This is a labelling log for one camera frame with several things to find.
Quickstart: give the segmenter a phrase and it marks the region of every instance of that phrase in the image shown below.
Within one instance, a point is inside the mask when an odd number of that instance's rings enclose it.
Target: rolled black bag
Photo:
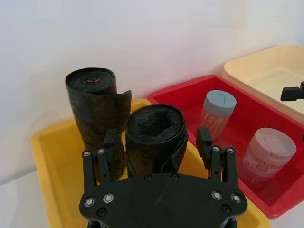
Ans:
[[[85,149],[104,148],[105,133],[116,129],[115,147],[109,156],[112,180],[119,179],[125,168],[121,134],[130,115],[131,91],[117,94],[115,74],[105,68],[84,68],[66,77],[66,88]]]
[[[188,132],[182,113],[169,105],[149,105],[133,112],[126,127],[129,177],[177,172]]]

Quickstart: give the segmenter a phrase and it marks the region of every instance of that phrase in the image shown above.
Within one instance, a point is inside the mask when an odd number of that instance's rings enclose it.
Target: bolt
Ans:
[[[99,153],[99,154],[103,154],[105,152],[105,150],[104,149],[100,149],[100,150],[98,150],[98,152],[97,153]]]
[[[178,174],[174,173],[171,175],[172,180],[177,180],[179,178]]]
[[[151,181],[152,180],[152,176],[150,174],[145,175],[144,179],[146,181]]]
[[[97,211],[97,215],[99,217],[103,217],[106,215],[106,209],[105,208],[100,208],[98,211]]]
[[[218,191],[213,191],[211,195],[215,200],[221,200],[223,198],[222,194],[220,194]]]
[[[235,194],[231,195],[231,199],[233,201],[235,201],[236,203],[240,203],[241,202],[241,198],[238,195],[235,195]]]
[[[233,150],[232,148],[228,148],[227,151],[228,151],[229,153],[234,153],[234,150]]]
[[[216,152],[219,152],[219,147],[217,147],[217,146],[214,146],[212,149]]]
[[[230,213],[230,211],[231,211],[230,207],[226,204],[223,204],[220,208],[222,209],[223,212],[225,212],[227,214]]]
[[[92,206],[94,203],[95,203],[95,199],[93,199],[93,198],[88,198],[88,199],[85,201],[85,207],[89,208],[89,207]]]
[[[84,156],[86,157],[86,156],[89,156],[91,154],[91,152],[90,151],[86,151],[86,152],[84,152]]]
[[[107,193],[104,195],[104,202],[111,203],[114,200],[114,195],[111,193]]]

